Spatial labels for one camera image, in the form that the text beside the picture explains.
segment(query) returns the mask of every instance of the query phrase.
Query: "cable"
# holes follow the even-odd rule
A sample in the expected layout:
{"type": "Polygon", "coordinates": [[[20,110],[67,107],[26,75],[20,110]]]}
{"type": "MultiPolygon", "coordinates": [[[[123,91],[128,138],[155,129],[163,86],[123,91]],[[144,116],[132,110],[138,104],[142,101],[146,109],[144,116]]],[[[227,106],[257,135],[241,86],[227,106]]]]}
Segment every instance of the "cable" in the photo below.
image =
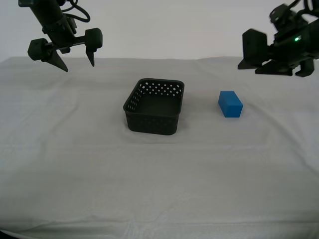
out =
{"type": "Polygon", "coordinates": [[[79,16],[75,16],[75,15],[72,15],[72,14],[68,14],[68,13],[65,14],[66,16],[68,16],[70,18],[77,19],[77,20],[82,21],[82,22],[89,22],[91,20],[91,17],[90,17],[89,13],[86,10],[84,10],[83,8],[78,6],[73,0],[69,0],[69,2],[71,3],[73,8],[75,8],[75,9],[79,10],[80,12],[82,12],[87,17],[87,19],[81,18],[79,16]]]}
{"type": "Polygon", "coordinates": [[[70,10],[72,10],[73,8],[74,8],[74,6],[71,6],[71,7],[67,8],[67,9],[63,9],[62,12],[70,11],[70,10]]]}
{"type": "Polygon", "coordinates": [[[295,7],[300,1],[301,1],[301,0],[295,0],[295,1],[293,1],[293,3],[288,6],[288,8],[289,8],[289,9],[292,9],[292,8],[295,7]]]}

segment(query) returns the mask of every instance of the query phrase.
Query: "robotic arm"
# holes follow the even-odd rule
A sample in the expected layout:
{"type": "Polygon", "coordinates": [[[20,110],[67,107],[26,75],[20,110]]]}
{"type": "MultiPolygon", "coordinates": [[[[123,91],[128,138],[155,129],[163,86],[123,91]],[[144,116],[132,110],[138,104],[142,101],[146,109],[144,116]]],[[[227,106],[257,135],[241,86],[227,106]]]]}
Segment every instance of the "robotic arm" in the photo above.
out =
{"type": "Polygon", "coordinates": [[[319,19],[308,23],[303,14],[319,17],[319,0],[312,0],[310,10],[308,0],[305,9],[292,11],[301,0],[290,5],[280,5],[270,14],[271,23],[278,33],[274,43],[267,44],[267,35],[249,29],[243,34],[244,60],[238,69],[256,69],[256,74],[292,76],[293,69],[300,65],[297,76],[310,76],[314,70],[314,59],[319,58],[319,19]]]}
{"type": "Polygon", "coordinates": [[[85,44],[86,54],[92,64],[94,62],[94,52],[103,45],[103,35],[100,29],[93,28],[85,31],[84,36],[76,37],[75,19],[82,22],[89,22],[90,15],[83,8],[78,6],[78,0],[68,0],[71,3],[70,8],[62,10],[67,0],[18,0],[20,7],[29,7],[40,24],[42,31],[51,39],[49,43],[46,39],[41,38],[33,40],[28,49],[29,57],[34,60],[41,60],[54,65],[63,71],[68,72],[68,68],[64,64],[57,50],[62,54],[70,53],[72,46],[85,44]],[[65,12],[72,9],[82,12],[87,18],[81,18],[65,12]]]}

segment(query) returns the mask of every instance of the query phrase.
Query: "white wall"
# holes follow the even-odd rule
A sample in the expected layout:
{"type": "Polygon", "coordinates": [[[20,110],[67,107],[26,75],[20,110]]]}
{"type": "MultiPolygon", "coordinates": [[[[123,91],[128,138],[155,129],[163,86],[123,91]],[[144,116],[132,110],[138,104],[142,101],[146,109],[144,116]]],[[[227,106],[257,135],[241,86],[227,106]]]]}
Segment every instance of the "white wall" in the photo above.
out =
{"type": "MultiPolygon", "coordinates": [[[[269,13],[284,2],[292,0],[79,0],[92,21],[77,21],[78,33],[102,29],[104,47],[97,57],[240,56],[247,29],[273,39],[269,13]]],[[[0,33],[0,60],[26,56],[30,41],[44,37],[30,9],[18,7],[17,0],[1,0],[0,33]]],[[[85,56],[84,46],[68,56],[85,56]]]]}

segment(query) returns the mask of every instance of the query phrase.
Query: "blue cube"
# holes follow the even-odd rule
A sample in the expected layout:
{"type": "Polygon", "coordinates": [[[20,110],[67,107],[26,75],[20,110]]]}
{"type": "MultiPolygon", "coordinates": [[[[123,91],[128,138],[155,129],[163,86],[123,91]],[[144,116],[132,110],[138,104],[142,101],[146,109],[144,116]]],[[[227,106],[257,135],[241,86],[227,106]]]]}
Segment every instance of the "blue cube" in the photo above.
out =
{"type": "Polygon", "coordinates": [[[233,91],[221,91],[219,106],[226,118],[239,118],[243,110],[243,104],[233,91]]]}

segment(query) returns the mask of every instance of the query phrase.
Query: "white tablecloth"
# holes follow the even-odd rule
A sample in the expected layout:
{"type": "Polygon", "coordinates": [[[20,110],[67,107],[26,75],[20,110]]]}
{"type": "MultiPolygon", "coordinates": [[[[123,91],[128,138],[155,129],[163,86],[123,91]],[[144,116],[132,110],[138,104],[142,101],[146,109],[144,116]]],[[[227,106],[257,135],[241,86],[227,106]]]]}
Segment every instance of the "white tablecloth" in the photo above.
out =
{"type": "Polygon", "coordinates": [[[319,71],[240,58],[0,64],[0,230],[30,239],[319,238],[319,71]],[[141,78],[185,83],[178,131],[131,132],[141,78]],[[226,119],[220,91],[244,104],[226,119]]]}

